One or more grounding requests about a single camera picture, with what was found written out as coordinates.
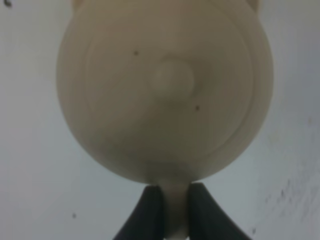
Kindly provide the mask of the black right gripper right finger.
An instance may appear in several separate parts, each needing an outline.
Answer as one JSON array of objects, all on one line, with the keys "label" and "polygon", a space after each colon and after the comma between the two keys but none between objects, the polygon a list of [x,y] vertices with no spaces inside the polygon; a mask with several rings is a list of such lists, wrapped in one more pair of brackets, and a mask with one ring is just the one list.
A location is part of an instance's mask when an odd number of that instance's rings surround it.
[{"label": "black right gripper right finger", "polygon": [[188,231],[191,240],[248,240],[222,210],[203,183],[189,185]]}]

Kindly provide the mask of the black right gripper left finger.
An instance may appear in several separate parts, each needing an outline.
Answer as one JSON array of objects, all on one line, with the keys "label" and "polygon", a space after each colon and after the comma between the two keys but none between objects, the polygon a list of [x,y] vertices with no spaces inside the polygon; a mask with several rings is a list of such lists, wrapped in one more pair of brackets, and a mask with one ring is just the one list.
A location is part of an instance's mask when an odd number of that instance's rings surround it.
[{"label": "black right gripper left finger", "polygon": [[148,185],[115,240],[163,240],[165,238],[164,197],[157,185]]}]

